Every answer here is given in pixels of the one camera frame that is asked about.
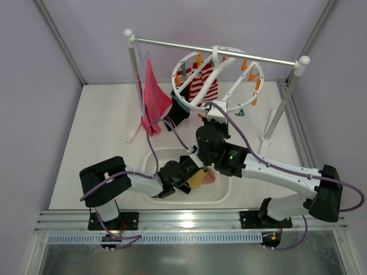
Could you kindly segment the yellow sock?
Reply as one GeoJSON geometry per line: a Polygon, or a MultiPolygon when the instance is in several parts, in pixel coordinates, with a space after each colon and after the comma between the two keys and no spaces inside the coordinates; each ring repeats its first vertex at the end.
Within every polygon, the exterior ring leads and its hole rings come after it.
{"type": "Polygon", "coordinates": [[[188,179],[188,185],[191,189],[197,189],[202,184],[207,184],[208,180],[208,171],[206,169],[199,170],[190,179],[188,179]]]}

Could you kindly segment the pink sock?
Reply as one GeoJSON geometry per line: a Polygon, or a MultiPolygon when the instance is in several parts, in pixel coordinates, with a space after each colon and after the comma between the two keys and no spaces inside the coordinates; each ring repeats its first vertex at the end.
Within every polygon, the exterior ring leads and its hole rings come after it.
{"type": "Polygon", "coordinates": [[[201,184],[212,184],[216,181],[216,174],[211,168],[206,168],[206,174],[201,182],[201,184]]]}

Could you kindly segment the teal clothes peg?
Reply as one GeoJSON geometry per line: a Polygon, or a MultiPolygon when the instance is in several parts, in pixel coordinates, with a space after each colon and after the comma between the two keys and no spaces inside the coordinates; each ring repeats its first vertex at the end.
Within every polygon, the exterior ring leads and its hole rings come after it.
{"type": "Polygon", "coordinates": [[[243,109],[239,109],[236,113],[235,113],[236,116],[238,117],[244,117],[245,116],[245,112],[243,109]]]}

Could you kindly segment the white round clip hanger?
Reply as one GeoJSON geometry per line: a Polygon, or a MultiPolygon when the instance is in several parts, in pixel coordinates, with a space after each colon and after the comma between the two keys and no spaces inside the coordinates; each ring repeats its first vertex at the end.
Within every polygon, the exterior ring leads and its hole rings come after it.
{"type": "Polygon", "coordinates": [[[198,50],[183,57],[174,67],[171,75],[173,95],[184,108],[201,112],[207,102],[227,104],[244,82],[248,83],[252,91],[249,95],[242,95],[243,101],[239,101],[231,108],[227,107],[227,112],[237,112],[247,105],[256,105],[264,85],[261,65],[256,60],[251,61],[249,57],[244,57],[239,77],[227,91],[220,92],[219,76],[240,59],[237,56],[222,54],[221,51],[245,54],[237,48],[214,46],[210,48],[208,57],[203,58],[204,51],[198,50]]]}

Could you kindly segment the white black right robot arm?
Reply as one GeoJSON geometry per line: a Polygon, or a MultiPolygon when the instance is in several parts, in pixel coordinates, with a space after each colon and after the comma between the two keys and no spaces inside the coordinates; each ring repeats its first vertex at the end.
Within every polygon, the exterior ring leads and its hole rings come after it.
{"type": "Polygon", "coordinates": [[[262,201],[258,217],[266,227],[297,215],[335,223],[339,219],[342,185],[335,167],[323,169],[290,166],[255,157],[249,148],[230,144],[228,125],[203,118],[203,126],[196,130],[197,156],[205,166],[213,166],[228,177],[262,180],[294,191],[283,198],[262,201]]]}

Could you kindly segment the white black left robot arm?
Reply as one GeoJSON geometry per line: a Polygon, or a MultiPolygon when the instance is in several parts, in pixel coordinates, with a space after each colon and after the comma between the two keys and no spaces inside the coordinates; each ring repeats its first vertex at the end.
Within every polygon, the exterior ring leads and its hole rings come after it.
{"type": "Polygon", "coordinates": [[[120,211],[115,200],[123,192],[141,193],[151,198],[163,199],[177,189],[190,193],[189,181],[194,176],[206,174],[207,168],[192,155],[171,160],[154,174],[137,171],[116,156],[83,169],[79,173],[83,196],[80,201],[96,211],[103,222],[119,219],[120,211]]]}

